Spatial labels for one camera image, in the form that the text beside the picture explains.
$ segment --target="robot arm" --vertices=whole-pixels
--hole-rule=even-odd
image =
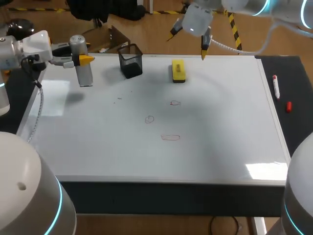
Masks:
[[[213,20],[213,10],[221,7],[313,28],[313,0],[195,0],[187,9],[182,28],[194,36],[204,35]]]
[[[0,70],[12,70],[23,66],[25,61],[32,64],[50,62],[57,66],[76,68],[79,85],[92,86],[90,62],[86,40],[81,35],[72,36],[69,43],[52,45],[47,31],[40,31],[23,40],[16,41],[13,36],[0,38]],[[0,116],[10,109],[10,103],[0,75]]]

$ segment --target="silver cylinder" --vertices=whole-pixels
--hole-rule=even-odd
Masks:
[[[82,35],[74,35],[70,38],[69,45],[72,55],[88,55],[86,39]],[[89,87],[93,85],[93,77],[90,64],[84,66],[76,66],[78,83],[81,87]]]
[[[10,102],[6,93],[4,81],[0,73],[0,116],[6,114],[10,110]]]

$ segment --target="wooden floor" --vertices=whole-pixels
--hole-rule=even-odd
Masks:
[[[155,0],[154,10],[180,10],[181,0]],[[64,0],[40,2],[33,0],[15,0],[11,7],[65,8]],[[81,34],[93,27],[92,22],[75,19],[69,12],[14,12],[11,18],[31,20],[36,30],[45,29],[53,42],[66,42],[73,34]],[[146,54],[200,54],[200,38],[185,32],[166,42],[175,20],[179,15],[146,15],[138,22],[131,22],[116,16],[110,16],[109,25],[114,25],[132,43],[136,43]],[[264,42],[271,19],[235,15],[243,50],[258,50]],[[211,25],[213,38],[223,44],[235,47],[230,24],[226,16],[215,15]],[[229,51],[212,45],[210,55],[229,55]],[[307,74],[313,82],[313,39],[298,36],[284,28],[274,31],[264,55],[299,55]],[[158,235],[207,235],[210,217],[207,216],[79,216],[77,235],[122,235],[122,234],[158,234]],[[241,224],[240,235],[248,235],[247,218],[238,218]],[[267,228],[274,222],[266,219]],[[213,225],[214,235],[233,235],[235,224],[231,218],[218,218]]]

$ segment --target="black chair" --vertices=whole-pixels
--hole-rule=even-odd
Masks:
[[[0,36],[12,35],[16,40],[22,40],[33,34],[35,26],[33,22],[26,19],[11,19],[6,8],[13,0],[0,0],[0,11],[4,22],[0,26]]]

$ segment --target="red scribble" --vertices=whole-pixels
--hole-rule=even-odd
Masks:
[[[145,119],[145,123],[149,124],[155,120],[154,116],[147,116]]]
[[[180,102],[176,100],[172,100],[171,105],[180,105]]]
[[[162,140],[164,141],[178,141],[180,136],[178,135],[161,135]]]

